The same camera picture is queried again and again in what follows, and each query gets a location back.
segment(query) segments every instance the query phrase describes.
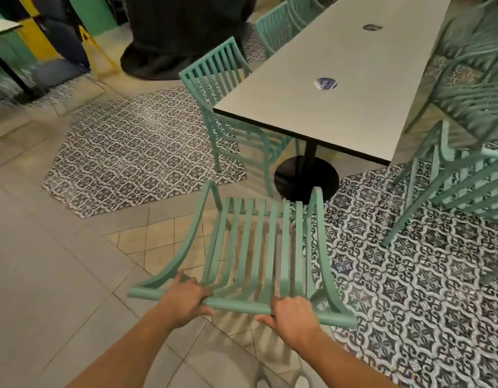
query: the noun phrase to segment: round sticker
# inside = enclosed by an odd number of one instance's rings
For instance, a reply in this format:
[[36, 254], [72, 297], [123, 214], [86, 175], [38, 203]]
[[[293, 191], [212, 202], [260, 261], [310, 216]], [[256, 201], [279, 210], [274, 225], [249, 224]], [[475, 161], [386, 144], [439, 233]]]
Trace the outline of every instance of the round sticker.
[[337, 87], [337, 82], [331, 77], [319, 77], [315, 81], [315, 85], [320, 90], [331, 90]]
[[382, 30], [383, 26], [381, 26], [379, 24], [366, 24], [362, 28], [366, 31], [378, 31], [378, 30]]

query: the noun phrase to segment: forearm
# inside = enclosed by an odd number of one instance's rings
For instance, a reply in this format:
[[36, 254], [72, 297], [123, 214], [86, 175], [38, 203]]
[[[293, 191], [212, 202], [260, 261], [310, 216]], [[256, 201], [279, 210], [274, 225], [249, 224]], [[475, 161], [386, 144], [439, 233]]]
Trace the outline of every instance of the forearm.
[[323, 331], [316, 333], [298, 353], [329, 388], [396, 387], [386, 376], [355, 358]]
[[142, 388], [157, 353], [171, 333], [162, 311], [152, 308], [123, 338], [67, 388]]

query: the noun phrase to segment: human hand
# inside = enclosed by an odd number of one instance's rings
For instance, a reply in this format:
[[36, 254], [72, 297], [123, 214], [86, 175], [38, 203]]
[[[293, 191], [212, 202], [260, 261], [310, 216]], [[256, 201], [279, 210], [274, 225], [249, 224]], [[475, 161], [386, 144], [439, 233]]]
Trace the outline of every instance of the human hand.
[[173, 330], [188, 324], [198, 316], [212, 316], [214, 311], [201, 301], [213, 295], [209, 287], [197, 283], [196, 278], [181, 282], [184, 270], [180, 269], [170, 286], [155, 306], [165, 316], [168, 328]]
[[296, 296], [279, 299], [274, 296], [271, 310], [274, 316], [259, 314], [256, 321], [271, 327], [287, 346], [300, 354], [315, 336], [324, 333], [306, 298]]

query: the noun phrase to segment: black table leg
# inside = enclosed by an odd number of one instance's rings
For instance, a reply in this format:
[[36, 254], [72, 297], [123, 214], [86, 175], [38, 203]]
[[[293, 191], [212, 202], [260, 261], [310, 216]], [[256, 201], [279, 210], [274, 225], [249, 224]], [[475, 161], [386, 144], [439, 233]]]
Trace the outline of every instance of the black table leg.
[[339, 188], [339, 175], [330, 163], [317, 158], [317, 143], [306, 142], [305, 155], [292, 157], [278, 166], [274, 183], [279, 194], [290, 201], [310, 202], [312, 188], [322, 189], [324, 201]]
[[40, 90], [38, 87], [29, 87], [21, 78], [14, 72], [12, 68], [10, 68], [5, 61], [0, 57], [0, 68], [7, 73], [8, 76], [12, 78], [12, 80], [20, 86], [23, 92], [20, 92], [16, 96], [13, 97], [14, 101], [20, 104], [26, 104], [33, 102], [34, 100], [42, 97], [45, 93]]

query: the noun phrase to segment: table top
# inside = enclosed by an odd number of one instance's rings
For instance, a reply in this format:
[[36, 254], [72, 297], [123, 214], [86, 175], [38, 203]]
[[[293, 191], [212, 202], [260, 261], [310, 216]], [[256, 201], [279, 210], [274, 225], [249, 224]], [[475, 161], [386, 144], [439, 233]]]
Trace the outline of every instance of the table top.
[[338, 0], [214, 111], [389, 165], [449, 3]]
[[9, 32], [19, 27], [21, 27], [21, 24], [18, 22], [0, 18], [0, 34]]

